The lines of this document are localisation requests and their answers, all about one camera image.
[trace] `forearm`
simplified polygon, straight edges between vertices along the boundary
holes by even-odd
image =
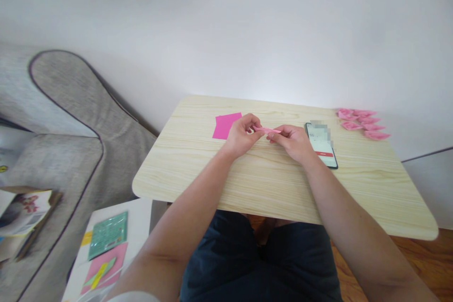
[[[107,301],[134,290],[177,300],[185,267],[214,216],[233,161],[221,151],[211,159],[162,216]]]
[[[216,212],[234,159],[221,151],[170,206],[143,247],[147,254],[188,261]]]
[[[395,284],[416,277],[381,226],[352,198],[315,153],[302,166],[323,224],[363,286]]]

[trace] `lap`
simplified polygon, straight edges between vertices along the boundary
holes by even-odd
[[[187,265],[181,301],[232,286],[240,294],[247,289],[257,294],[259,289],[251,284],[257,272],[261,279],[272,282],[268,286],[283,289],[288,296],[341,300],[330,240],[323,226],[293,223],[275,228],[262,260],[248,219],[217,210]]]

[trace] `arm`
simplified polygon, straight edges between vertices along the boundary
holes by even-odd
[[[106,301],[129,291],[177,300],[185,267],[216,212],[231,165],[264,135],[247,134],[252,126],[261,123],[250,113],[233,124],[226,143],[165,212]]]
[[[302,127],[276,127],[282,145],[305,170],[327,233],[370,301],[437,301],[381,226],[313,151]]]

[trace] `yellow paper strip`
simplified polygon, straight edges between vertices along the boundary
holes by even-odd
[[[99,280],[101,279],[102,277],[102,274],[104,273],[105,271],[105,268],[108,266],[108,263],[104,263],[101,265],[101,267],[99,268],[99,271],[98,273],[96,274],[96,277],[93,281],[93,284],[91,285],[91,290],[93,289],[96,289],[96,287],[98,286],[99,284]]]
[[[93,236],[93,231],[88,231],[87,233],[85,233],[84,238],[82,240],[82,244],[80,246],[83,247],[84,245],[90,244],[92,236]]]

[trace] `pink square paper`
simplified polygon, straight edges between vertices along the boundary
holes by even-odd
[[[115,260],[115,264],[113,267],[109,270],[107,274],[104,275],[103,278],[99,280],[98,286],[95,288],[103,288],[107,287],[111,284],[114,284],[116,281],[118,281],[119,276],[121,275],[121,271],[119,271],[117,274],[115,274],[112,278],[109,278],[112,276],[115,272],[121,269],[123,266],[124,262],[124,256],[126,255],[126,249],[127,249],[127,242],[117,245],[115,248],[113,248],[110,251],[107,251],[103,253],[102,255],[96,257],[91,261],[91,266],[90,269],[88,270],[88,275],[86,276],[85,283],[88,282],[94,275],[96,275],[101,268],[101,266],[104,263],[109,263],[114,257],[117,259]],[[88,290],[90,290],[89,286],[85,286],[82,288],[82,292],[80,294],[86,293]]]
[[[240,118],[242,118],[241,112],[226,116],[217,116],[216,129],[214,130],[214,135],[212,136],[212,138],[226,140],[228,138],[228,134],[230,133],[231,126]]]

